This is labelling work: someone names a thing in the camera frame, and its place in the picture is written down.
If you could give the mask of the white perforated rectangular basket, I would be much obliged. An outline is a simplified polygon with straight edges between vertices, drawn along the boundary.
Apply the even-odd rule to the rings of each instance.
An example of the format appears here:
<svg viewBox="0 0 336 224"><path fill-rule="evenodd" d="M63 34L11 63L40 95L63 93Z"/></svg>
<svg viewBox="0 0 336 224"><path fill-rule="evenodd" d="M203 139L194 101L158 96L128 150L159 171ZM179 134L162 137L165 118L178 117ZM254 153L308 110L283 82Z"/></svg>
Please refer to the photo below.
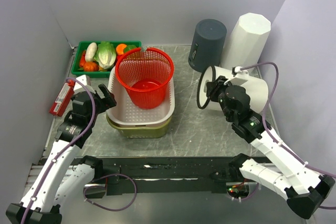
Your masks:
<svg viewBox="0 0 336 224"><path fill-rule="evenodd" d="M174 81L169 82L164 101L156 108L145 110L131 101L125 88L115 76L115 68L110 72L108 90L114 94L117 105L107 110L107 116L122 126L157 125L168 120L175 109Z"/></svg>

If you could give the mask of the olive green rectangular basket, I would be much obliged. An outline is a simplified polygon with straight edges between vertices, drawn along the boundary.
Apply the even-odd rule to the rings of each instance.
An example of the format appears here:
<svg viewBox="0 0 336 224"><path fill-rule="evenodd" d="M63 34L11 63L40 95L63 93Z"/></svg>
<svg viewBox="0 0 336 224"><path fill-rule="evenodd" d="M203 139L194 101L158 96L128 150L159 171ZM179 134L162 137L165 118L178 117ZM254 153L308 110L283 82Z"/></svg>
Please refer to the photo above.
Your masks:
<svg viewBox="0 0 336 224"><path fill-rule="evenodd" d="M170 127L172 117L158 125L121 126L106 116L108 124L126 138L161 138Z"/></svg>

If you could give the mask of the white round bucket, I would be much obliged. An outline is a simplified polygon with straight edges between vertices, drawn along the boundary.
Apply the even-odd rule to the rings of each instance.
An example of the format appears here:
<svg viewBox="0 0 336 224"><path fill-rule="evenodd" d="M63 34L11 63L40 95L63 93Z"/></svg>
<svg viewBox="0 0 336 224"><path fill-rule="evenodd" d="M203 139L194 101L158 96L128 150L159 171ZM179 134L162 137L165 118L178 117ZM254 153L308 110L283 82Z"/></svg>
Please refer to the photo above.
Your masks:
<svg viewBox="0 0 336 224"><path fill-rule="evenodd" d="M221 110L219 103L210 101L206 96L206 83L215 81L219 76L230 78L232 70L218 66L208 67L202 74L197 86L196 102L199 109ZM250 96L250 107L260 113L268 99L268 85L263 79L249 75L248 81L241 85Z"/></svg>

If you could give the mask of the red mesh basket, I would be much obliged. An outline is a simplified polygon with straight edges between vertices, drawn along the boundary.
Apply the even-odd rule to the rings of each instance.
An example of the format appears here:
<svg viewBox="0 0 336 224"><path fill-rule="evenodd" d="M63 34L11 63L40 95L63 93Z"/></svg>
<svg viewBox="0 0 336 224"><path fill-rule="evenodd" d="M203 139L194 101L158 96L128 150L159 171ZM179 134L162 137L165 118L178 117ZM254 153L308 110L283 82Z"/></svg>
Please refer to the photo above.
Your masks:
<svg viewBox="0 0 336 224"><path fill-rule="evenodd" d="M173 73L171 57L153 47L134 48L124 53L115 66L116 78L133 104L146 110L164 101Z"/></svg>

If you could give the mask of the dark grey round bucket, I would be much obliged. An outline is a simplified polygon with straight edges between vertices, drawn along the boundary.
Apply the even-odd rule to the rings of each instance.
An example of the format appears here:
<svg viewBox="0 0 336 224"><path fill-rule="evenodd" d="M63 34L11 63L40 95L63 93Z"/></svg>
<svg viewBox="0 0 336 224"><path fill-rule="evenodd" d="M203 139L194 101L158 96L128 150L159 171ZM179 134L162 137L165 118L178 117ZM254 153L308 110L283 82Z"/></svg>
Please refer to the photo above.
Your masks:
<svg viewBox="0 0 336 224"><path fill-rule="evenodd" d="M197 23L191 45L188 63L197 72L203 72L209 66L219 66L226 26L215 19L204 19Z"/></svg>

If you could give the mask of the large white faceted container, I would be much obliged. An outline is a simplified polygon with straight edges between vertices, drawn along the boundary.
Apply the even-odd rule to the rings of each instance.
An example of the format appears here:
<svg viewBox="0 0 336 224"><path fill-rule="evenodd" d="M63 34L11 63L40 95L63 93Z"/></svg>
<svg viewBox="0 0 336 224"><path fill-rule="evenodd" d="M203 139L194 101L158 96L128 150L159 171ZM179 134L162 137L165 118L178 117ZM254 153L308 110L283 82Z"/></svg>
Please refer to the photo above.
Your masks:
<svg viewBox="0 0 336 224"><path fill-rule="evenodd" d="M225 40L220 66L224 69L247 67L258 62L271 31L271 22L261 14L247 13L239 17Z"/></svg>

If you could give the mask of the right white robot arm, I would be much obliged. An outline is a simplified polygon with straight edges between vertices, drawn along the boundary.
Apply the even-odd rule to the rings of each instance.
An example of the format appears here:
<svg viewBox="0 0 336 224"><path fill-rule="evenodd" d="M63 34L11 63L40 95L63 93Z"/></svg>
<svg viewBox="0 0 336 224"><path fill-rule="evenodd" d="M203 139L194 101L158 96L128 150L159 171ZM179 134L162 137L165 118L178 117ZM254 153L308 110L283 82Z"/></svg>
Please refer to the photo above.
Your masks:
<svg viewBox="0 0 336 224"><path fill-rule="evenodd" d="M205 103L217 102L234 132L262 152L279 171L257 163L245 154L230 162L229 175L235 181L254 180L281 196L299 217L310 219L322 208L335 185L335 176L302 161L277 135L265 118L250 108L250 96L244 87L219 76L201 81Z"/></svg>

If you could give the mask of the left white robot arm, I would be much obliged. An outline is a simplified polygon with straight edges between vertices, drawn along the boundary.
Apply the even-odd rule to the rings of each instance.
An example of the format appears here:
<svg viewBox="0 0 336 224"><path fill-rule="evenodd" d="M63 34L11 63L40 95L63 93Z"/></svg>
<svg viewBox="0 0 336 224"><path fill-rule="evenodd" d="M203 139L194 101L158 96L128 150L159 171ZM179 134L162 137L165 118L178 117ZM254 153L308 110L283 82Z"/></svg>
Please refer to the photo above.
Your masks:
<svg viewBox="0 0 336 224"><path fill-rule="evenodd" d="M57 129L55 141L41 172L18 204L10 204L6 216L11 223L61 223L61 209L77 189L103 179L103 161L82 158L75 171L64 178L69 166L92 134L98 114L117 105L114 95L99 85L104 97L87 85L72 96L72 109Z"/></svg>

